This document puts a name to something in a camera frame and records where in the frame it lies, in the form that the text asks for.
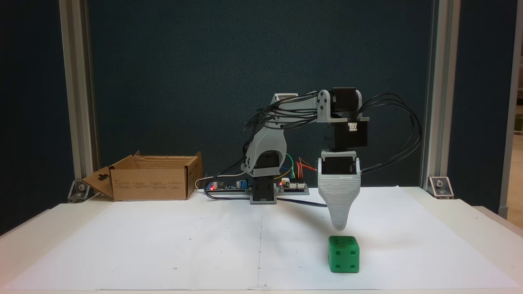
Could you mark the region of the grey wide fixed gripper jaw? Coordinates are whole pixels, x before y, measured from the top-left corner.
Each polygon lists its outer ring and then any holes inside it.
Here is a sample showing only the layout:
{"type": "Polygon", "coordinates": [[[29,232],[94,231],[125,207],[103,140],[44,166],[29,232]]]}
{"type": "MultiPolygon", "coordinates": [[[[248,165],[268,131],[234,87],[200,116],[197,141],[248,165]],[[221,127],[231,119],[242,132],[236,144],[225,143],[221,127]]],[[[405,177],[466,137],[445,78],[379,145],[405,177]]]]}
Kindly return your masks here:
{"type": "Polygon", "coordinates": [[[361,188],[361,175],[318,175],[319,194],[325,201],[334,229],[345,229],[348,214],[361,188]]]}

